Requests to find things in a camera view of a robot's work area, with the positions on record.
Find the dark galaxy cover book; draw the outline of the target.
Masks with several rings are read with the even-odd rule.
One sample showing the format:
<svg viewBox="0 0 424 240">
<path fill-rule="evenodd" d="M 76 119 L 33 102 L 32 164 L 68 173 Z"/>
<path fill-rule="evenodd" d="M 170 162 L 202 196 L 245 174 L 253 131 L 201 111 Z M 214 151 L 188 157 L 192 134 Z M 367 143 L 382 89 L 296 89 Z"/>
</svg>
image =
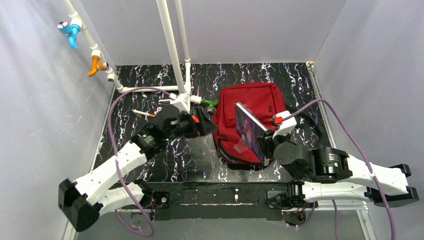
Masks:
<svg viewBox="0 0 424 240">
<path fill-rule="evenodd" d="M 242 103 L 237 102 L 234 107 L 237 134 L 243 140 L 244 144 L 258 158 L 259 162 L 263 166 L 267 166 L 269 162 L 262 162 L 263 153 L 261 140 L 268 128 L 261 123 Z"/>
</svg>

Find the red student backpack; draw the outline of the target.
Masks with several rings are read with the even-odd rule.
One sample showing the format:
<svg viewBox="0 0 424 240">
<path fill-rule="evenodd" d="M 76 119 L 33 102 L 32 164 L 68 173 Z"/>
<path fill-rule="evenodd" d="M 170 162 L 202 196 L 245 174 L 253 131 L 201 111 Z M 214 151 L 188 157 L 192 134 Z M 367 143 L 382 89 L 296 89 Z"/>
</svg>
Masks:
<svg viewBox="0 0 424 240">
<path fill-rule="evenodd" d="M 315 127 L 307 114 L 296 112 L 285 104 L 279 87 L 274 83 L 252 82 L 229 86 L 220 91 L 212 121 L 217 125 L 212 134 L 218 155 L 227 164 L 268 166 L 274 149 L 291 139 L 294 129 L 305 123 Z"/>
</svg>

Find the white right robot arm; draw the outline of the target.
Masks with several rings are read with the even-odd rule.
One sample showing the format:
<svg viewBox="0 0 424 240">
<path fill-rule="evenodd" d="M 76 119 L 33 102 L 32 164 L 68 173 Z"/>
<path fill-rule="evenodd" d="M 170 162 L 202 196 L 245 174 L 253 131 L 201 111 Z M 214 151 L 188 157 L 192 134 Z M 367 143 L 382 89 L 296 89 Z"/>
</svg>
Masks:
<svg viewBox="0 0 424 240">
<path fill-rule="evenodd" d="M 407 164 L 382 167 L 366 163 L 347 152 L 332 148 L 307 148 L 272 137 L 271 131 L 257 137 L 266 157 L 283 166 L 293 178 L 281 193 L 267 199 L 272 208 L 291 210 L 322 200 L 372 202 L 375 206 L 403 207 L 419 201 L 416 188 L 409 186 Z"/>
</svg>

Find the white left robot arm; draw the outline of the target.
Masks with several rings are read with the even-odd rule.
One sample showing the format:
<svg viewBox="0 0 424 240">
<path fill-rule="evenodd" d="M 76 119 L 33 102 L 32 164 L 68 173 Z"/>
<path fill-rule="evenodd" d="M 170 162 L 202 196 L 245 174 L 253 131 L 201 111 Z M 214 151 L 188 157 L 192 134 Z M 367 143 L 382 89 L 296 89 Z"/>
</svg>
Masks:
<svg viewBox="0 0 424 240">
<path fill-rule="evenodd" d="M 168 142 L 207 136 L 217 128 L 201 110 L 193 116 L 173 105 L 163 107 L 103 164 L 74 181 L 64 179 L 58 185 L 59 209 L 77 232 L 83 232 L 105 213 L 129 205 L 141 206 L 143 200 L 151 198 L 152 190 L 141 180 L 125 183 L 123 177 L 146 164 Z"/>
</svg>

